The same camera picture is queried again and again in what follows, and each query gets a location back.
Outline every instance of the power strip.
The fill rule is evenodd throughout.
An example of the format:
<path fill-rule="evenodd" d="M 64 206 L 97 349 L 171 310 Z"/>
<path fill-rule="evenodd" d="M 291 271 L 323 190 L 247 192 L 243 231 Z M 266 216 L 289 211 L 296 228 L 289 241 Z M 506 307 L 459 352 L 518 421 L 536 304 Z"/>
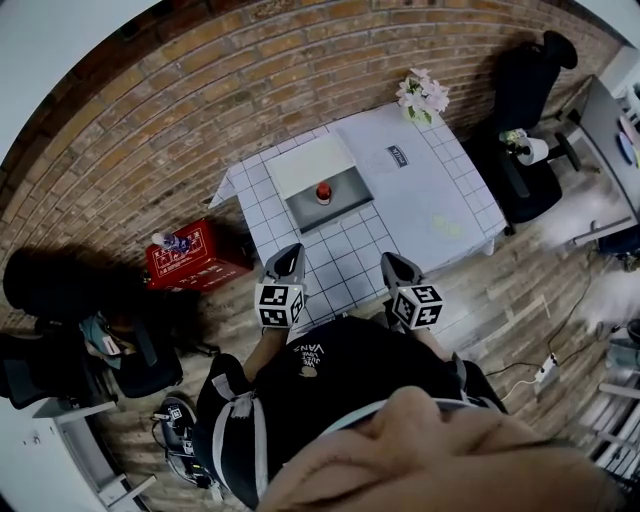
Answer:
<path fill-rule="evenodd" d="M 556 355 L 551 353 L 549 357 L 542 364 L 542 368 L 540 368 L 536 372 L 535 380 L 536 382 L 542 384 L 547 379 L 551 379 L 553 375 L 555 375 L 556 369 L 558 368 L 558 360 L 556 359 Z"/>

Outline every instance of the white stripe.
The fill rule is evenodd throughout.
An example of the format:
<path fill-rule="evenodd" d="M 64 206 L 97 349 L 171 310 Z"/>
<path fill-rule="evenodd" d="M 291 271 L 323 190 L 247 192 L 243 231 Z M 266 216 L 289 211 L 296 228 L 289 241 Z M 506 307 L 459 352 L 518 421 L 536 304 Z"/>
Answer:
<path fill-rule="evenodd" d="M 360 421 L 362 418 L 366 416 L 371 416 L 374 412 L 378 412 L 384 404 L 386 404 L 386 400 L 380 400 L 378 402 L 373 402 L 372 404 L 365 405 L 360 409 L 350 412 L 346 416 L 343 416 L 338 421 L 333 423 L 329 428 L 327 428 L 322 434 L 318 437 L 325 436 L 327 434 L 331 434 L 331 432 L 335 432 L 336 430 L 340 430 L 341 428 L 348 427 L 349 425 L 354 424 L 356 421 Z"/>
<path fill-rule="evenodd" d="M 211 379 L 211 382 L 222 398 L 226 400 L 233 400 L 236 397 L 234 392 L 231 391 L 231 387 L 229 386 L 229 379 L 227 379 L 226 373 L 221 373 L 217 377 L 214 377 L 213 379 Z"/>
<path fill-rule="evenodd" d="M 256 494 L 262 498 L 269 485 L 267 468 L 267 426 L 264 420 L 264 410 L 259 398 L 253 399 L 253 427 L 255 430 L 255 470 Z"/>
<path fill-rule="evenodd" d="M 224 479 L 224 475 L 222 474 L 222 446 L 224 444 L 224 429 L 227 425 L 227 419 L 229 418 L 230 412 L 231 402 L 227 403 L 220 411 L 220 414 L 218 414 L 216 425 L 213 428 L 213 439 L 211 441 L 213 468 L 216 470 L 216 473 L 220 477 L 222 484 L 227 489 L 229 489 L 229 486 L 227 485 L 227 481 Z"/>
<path fill-rule="evenodd" d="M 434 398 L 433 401 L 438 404 L 439 408 L 445 411 L 461 409 L 463 407 L 477 407 L 477 405 L 472 404 L 471 402 L 463 402 L 462 400 L 454 400 L 451 398 Z M 384 407 L 386 404 L 386 400 L 380 400 L 378 402 L 373 402 L 372 404 L 366 405 L 357 409 L 355 411 L 350 412 L 349 414 L 343 416 L 335 423 L 332 423 L 329 428 L 327 428 L 322 434 L 318 437 L 325 436 L 327 434 L 331 434 L 336 430 L 340 430 L 348 427 L 349 425 L 353 425 L 354 423 L 360 421 L 362 418 L 367 416 L 371 416 L 372 414 L 378 412 L 380 409 Z"/>

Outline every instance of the small bottle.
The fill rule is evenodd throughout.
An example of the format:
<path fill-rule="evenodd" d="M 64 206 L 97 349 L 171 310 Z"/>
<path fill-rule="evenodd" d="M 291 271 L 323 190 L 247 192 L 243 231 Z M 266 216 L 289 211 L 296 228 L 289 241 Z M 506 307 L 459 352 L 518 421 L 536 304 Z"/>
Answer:
<path fill-rule="evenodd" d="M 316 199 L 321 205 L 327 205 L 331 202 L 331 186 L 326 181 L 318 183 Z"/>
<path fill-rule="evenodd" d="M 173 233 L 154 233 L 151 241 L 163 249 L 180 253 L 187 252 L 191 246 L 188 238 L 176 236 Z"/>

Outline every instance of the toilet paper roll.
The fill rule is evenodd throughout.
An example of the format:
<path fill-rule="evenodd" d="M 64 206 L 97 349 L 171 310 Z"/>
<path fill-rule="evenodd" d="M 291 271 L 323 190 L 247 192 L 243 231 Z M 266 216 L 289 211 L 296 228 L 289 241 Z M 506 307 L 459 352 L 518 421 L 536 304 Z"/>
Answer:
<path fill-rule="evenodd" d="M 521 147 L 529 148 L 529 154 L 518 155 L 522 165 L 533 165 L 549 155 L 549 146 L 542 139 L 526 138 L 518 142 Z"/>

